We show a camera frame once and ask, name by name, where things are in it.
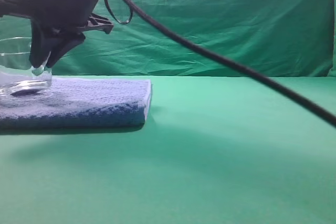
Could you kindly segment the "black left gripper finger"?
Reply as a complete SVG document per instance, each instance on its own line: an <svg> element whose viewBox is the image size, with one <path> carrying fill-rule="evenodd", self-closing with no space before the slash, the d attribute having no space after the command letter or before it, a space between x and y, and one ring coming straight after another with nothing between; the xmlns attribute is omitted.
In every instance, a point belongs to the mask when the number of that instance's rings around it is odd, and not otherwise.
<svg viewBox="0 0 336 224"><path fill-rule="evenodd" d="M31 48L29 61L33 67L40 67L47 61L53 43L50 27L31 21Z"/></svg>

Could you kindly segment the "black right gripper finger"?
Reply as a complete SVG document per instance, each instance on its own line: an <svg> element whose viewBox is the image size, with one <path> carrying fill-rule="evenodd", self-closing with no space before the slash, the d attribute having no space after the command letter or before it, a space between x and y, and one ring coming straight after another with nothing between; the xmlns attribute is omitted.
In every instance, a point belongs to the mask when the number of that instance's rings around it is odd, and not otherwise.
<svg viewBox="0 0 336 224"><path fill-rule="evenodd" d="M69 33L61 37L60 42L52 48L46 67L53 67L67 52L82 44L85 40L83 33Z"/></svg>

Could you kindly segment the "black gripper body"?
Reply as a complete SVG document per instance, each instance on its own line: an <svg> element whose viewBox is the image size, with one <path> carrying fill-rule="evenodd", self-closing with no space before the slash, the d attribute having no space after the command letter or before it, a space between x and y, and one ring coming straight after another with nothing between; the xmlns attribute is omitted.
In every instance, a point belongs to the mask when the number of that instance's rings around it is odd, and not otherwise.
<svg viewBox="0 0 336 224"><path fill-rule="evenodd" d="M99 0L1 0L1 16L30 19L42 27L80 33L109 34L113 23L94 14Z"/></svg>

